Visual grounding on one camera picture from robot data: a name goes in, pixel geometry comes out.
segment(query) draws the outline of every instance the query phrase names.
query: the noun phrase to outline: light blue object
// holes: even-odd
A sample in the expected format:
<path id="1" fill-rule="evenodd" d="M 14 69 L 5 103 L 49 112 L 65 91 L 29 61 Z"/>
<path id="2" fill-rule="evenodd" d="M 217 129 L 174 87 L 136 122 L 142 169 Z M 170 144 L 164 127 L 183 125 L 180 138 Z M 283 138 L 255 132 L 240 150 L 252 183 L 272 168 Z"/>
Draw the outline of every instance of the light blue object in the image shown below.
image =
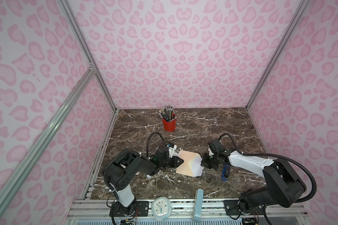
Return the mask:
<path id="1" fill-rule="evenodd" d="M 195 201 L 194 201 L 193 221 L 197 223 L 200 223 L 201 206 L 203 205 L 203 195 L 204 195 L 204 191 L 202 189 L 198 189 L 196 191 Z"/>
<path id="2" fill-rule="evenodd" d="M 151 203 L 151 210 L 156 221 L 166 220 L 171 215 L 171 203 L 166 197 L 157 198 Z"/>

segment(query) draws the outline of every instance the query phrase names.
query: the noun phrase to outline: folded paper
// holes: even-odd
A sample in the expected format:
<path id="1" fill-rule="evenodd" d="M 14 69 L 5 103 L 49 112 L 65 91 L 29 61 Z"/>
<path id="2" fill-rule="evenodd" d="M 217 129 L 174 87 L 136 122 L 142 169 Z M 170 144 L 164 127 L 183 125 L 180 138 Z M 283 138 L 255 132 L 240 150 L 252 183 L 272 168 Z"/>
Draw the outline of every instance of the folded paper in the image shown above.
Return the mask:
<path id="1" fill-rule="evenodd" d="M 184 162 L 178 166 L 176 173 L 191 177 L 201 176 L 204 167 L 200 165 L 201 157 L 198 153 L 181 150 L 179 158 L 184 160 Z"/>

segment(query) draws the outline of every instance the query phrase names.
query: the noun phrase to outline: black cable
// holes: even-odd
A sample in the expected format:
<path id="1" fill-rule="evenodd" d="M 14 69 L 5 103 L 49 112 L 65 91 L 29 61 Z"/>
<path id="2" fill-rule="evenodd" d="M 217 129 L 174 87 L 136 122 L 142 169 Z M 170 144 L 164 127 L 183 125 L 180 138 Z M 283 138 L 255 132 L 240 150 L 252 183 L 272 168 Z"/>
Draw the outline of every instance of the black cable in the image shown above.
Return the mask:
<path id="1" fill-rule="evenodd" d="M 309 172 L 309 170 L 307 168 L 305 168 L 302 164 L 300 164 L 299 162 L 295 161 L 295 160 L 292 160 L 291 158 L 288 158 L 288 157 L 285 157 L 283 155 L 277 155 L 277 154 L 271 154 L 271 153 L 244 153 L 244 152 L 241 152 L 239 151 L 239 149 L 237 148 L 232 136 L 229 134 L 229 133 L 224 133 L 222 134 L 220 137 L 219 137 L 219 140 L 224 136 L 224 135 L 228 135 L 230 137 L 230 139 L 232 140 L 233 144 L 234 144 L 234 147 L 235 149 L 242 155 L 244 156 L 269 156 L 269 157 L 275 157 L 275 158 L 280 158 L 280 159 L 283 159 L 283 160 L 287 160 L 288 162 L 291 162 L 293 163 L 294 165 L 298 166 L 300 169 L 302 169 L 306 174 L 307 176 L 309 177 L 310 179 L 310 182 L 312 184 L 312 189 L 310 191 L 310 193 L 303 197 L 303 198 L 300 198 L 298 199 L 296 202 L 305 202 L 305 201 L 308 201 L 309 199 L 313 198 L 313 196 L 315 195 L 315 193 L 317 192 L 317 183 L 315 182 L 315 178 L 313 177 L 313 175 L 311 174 L 311 172 Z"/>
<path id="2" fill-rule="evenodd" d="M 116 222 L 114 220 L 114 212 L 111 212 L 111 221 L 113 222 L 113 225 L 116 225 Z"/>
<path id="3" fill-rule="evenodd" d="M 237 209 L 237 208 L 236 208 L 236 207 L 233 207 L 233 208 L 228 209 L 228 214 L 229 214 L 229 212 L 230 212 L 231 210 L 233 210 L 233 209 Z M 240 215 L 241 215 L 241 211 L 240 211 L 240 209 L 238 209 L 238 210 L 239 210 L 239 215 L 238 215 L 237 218 L 233 218 L 231 215 L 229 215 L 229 217 L 232 218 L 232 219 L 234 219 L 234 220 L 239 219 L 239 217 L 240 217 Z"/>
<path id="4" fill-rule="evenodd" d="M 273 225 L 271 222 L 270 222 L 270 220 L 269 220 L 269 218 L 267 217 L 267 214 L 266 214 L 266 212 L 265 212 L 265 209 L 266 209 L 266 207 L 267 207 L 267 205 L 263 205 L 263 215 L 264 215 L 264 218 L 265 218 L 265 220 L 267 221 L 267 223 L 269 224 L 269 225 Z"/>
<path id="5" fill-rule="evenodd" d="M 108 205 L 108 200 L 109 200 L 110 196 L 108 197 L 108 199 L 106 200 L 106 206 L 111 208 L 111 206 Z"/>
<path id="6" fill-rule="evenodd" d="M 230 137 L 230 139 L 232 140 L 233 145 L 235 147 L 235 150 L 237 150 L 241 154 L 241 151 L 239 150 L 238 146 L 236 146 L 236 143 L 235 143 L 233 137 L 229 133 L 223 133 L 222 135 L 220 135 L 220 137 L 218 138 L 218 140 L 220 141 L 220 139 L 222 139 L 222 137 L 225 136 L 225 135 L 227 135 L 228 137 Z"/>
<path id="7" fill-rule="evenodd" d="M 148 141 L 147 141 L 147 158 L 149 157 L 149 141 L 150 141 L 150 138 L 154 135 L 154 134 L 157 134 L 160 136 L 161 140 L 163 141 L 164 145 L 166 146 L 167 144 L 165 143 L 165 140 L 163 138 L 163 136 L 159 133 L 159 132 L 153 132 L 149 135 L 149 138 L 148 138 Z"/>

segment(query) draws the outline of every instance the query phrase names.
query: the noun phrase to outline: wire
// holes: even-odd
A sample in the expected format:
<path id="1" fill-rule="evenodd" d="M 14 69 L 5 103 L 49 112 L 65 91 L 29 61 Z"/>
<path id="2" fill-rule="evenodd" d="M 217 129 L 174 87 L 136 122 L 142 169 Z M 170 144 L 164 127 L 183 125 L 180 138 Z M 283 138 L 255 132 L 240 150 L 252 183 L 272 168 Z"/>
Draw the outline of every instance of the wire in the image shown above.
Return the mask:
<path id="1" fill-rule="evenodd" d="M 258 211 L 256 209 L 254 209 L 257 213 L 257 216 L 258 216 L 258 219 L 257 219 L 257 224 L 259 225 L 259 214 L 258 214 Z"/>
<path id="2" fill-rule="evenodd" d="M 242 154 L 242 152 L 239 150 L 238 146 L 236 145 L 236 143 L 235 143 L 233 137 L 232 137 L 229 133 L 223 133 L 222 135 L 220 135 L 220 137 L 218 138 L 218 140 L 220 141 L 220 139 L 222 139 L 222 137 L 225 136 L 225 135 L 227 135 L 227 136 L 230 137 L 230 139 L 232 140 L 233 145 L 234 145 L 234 147 L 235 147 L 235 150 L 237 150 L 240 154 Z"/>
<path id="3" fill-rule="evenodd" d="M 116 225 L 116 222 L 114 220 L 114 208 L 110 208 L 110 211 L 111 211 L 111 221 L 112 221 L 113 225 Z"/>
<path id="4" fill-rule="evenodd" d="M 233 208 L 228 209 L 228 214 L 229 214 L 229 212 L 230 212 L 231 210 L 233 210 L 233 209 L 237 209 L 237 208 L 236 208 L 236 207 L 233 207 Z M 232 219 L 234 219 L 234 220 L 239 219 L 239 217 L 240 217 L 240 215 L 241 215 L 241 210 L 240 210 L 240 209 L 238 209 L 238 210 L 239 210 L 239 215 L 238 215 L 237 218 L 233 218 L 231 215 L 229 215 L 229 217 L 232 218 Z"/>
<path id="5" fill-rule="evenodd" d="M 159 133 L 159 132 L 153 132 L 149 135 L 149 138 L 148 138 L 148 141 L 147 141 L 147 158 L 149 157 L 149 141 L 150 141 L 150 138 L 154 135 L 154 134 L 157 134 L 160 136 L 161 140 L 163 141 L 164 145 L 166 146 L 166 142 L 163 138 L 163 136 Z"/>
<path id="6" fill-rule="evenodd" d="M 218 140 L 220 140 L 224 135 L 228 135 L 230 137 L 230 139 L 232 140 L 233 144 L 234 144 L 234 147 L 235 147 L 235 150 L 237 150 L 240 154 L 244 155 L 244 156 L 269 156 L 269 157 L 275 157 L 275 158 L 280 158 L 280 159 L 283 159 L 283 160 L 287 160 L 288 162 L 291 162 L 293 163 L 294 165 L 298 166 L 300 169 L 302 169 L 306 174 L 307 176 L 309 177 L 310 179 L 310 182 L 312 184 L 312 189 L 310 191 L 310 193 L 303 197 L 303 198 L 300 198 L 298 199 L 296 202 L 305 202 L 305 201 L 308 201 L 309 199 L 313 198 L 313 196 L 315 195 L 315 193 L 317 192 L 317 183 L 315 182 L 315 178 L 313 177 L 313 175 L 311 174 L 311 172 L 309 172 L 309 170 L 307 168 L 305 168 L 302 164 L 300 164 L 299 162 L 295 161 L 295 160 L 292 160 L 291 158 L 288 158 L 288 157 L 285 157 L 283 155 L 277 155 L 277 154 L 271 154 L 271 153 L 244 153 L 244 152 L 241 152 L 238 147 L 236 146 L 235 144 L 235 141 L 233 139 L 233 137 L 229 134 L 229 133 L 223 133 L 219 138 Z"/>
<path id="7" fill-rule="evenodd" d="M 108 200 L 109 200 L 110 196 L 108 197 L 108 199 L 106 200 L 106 206 L 111 208 L 111 206 L 108 205 Z"/>
<path id="8" fill-rule="evenodd" d="M 268 219 L 267 214 L 266 214 L 266 212 L 265 212 L 266 207 L 267 207 L 267 205 L 263 205 L 263 215 L 264 215 L 264 218 L 265 218 L 265 220 L 267 221 L 267 223 L 268 223 L 269 225 L 273 225 L 273 224 L 270 222 L 270 220 Z"/>
<path id="9" fill-rule="evenodd" d="M 135 208 L 134 210 L 136 211 L 136 214 L 135 214 L 131 219 L 129 219 L 129 220 L 132 220 L 132 219 L 134 219 L 136 216 L 138 216 L 139 208 Z"/>

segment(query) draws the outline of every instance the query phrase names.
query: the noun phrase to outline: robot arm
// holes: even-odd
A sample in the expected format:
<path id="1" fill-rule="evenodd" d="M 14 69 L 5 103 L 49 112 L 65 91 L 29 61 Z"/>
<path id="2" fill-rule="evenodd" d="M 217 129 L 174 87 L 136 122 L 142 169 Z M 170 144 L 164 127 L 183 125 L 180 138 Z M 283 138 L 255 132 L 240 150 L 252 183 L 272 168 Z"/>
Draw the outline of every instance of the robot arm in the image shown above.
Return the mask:
<path id="1" fill-rule="evenodd" d="M 136 151 L 125 148 L 112 160 L 104 170 L 104 181 L 120 203 L 124 214 L 130 215 L 135 209 L 135 197 L 131 191 L 130 182 L 137 172 L 153 176 L 160 169 L 178 167 L 183 160 L 177 156 L 170 156 L 170 151 L 176 147 L 173 144 L 160 146 L 150 158 L 144 157 Z"/>
<path id="2" fill-rule="evenodd" d="M 286 160 L 245 156 L 234 149 L 225 149 L 219 140 L 213 140 L 208 145 L 209 153 L 205 153 L 202 166 L 216 170 L 219 164 L 235 166 L 265 178 L 265 187 L 246 191 L 239 197 L 239 208 L 243 214 L 250 213 L 259 205 L 290 207 L 307 189 Z M 229 176 L 229 170 L 230 167 L 225 170 L 224 178 Z"/>

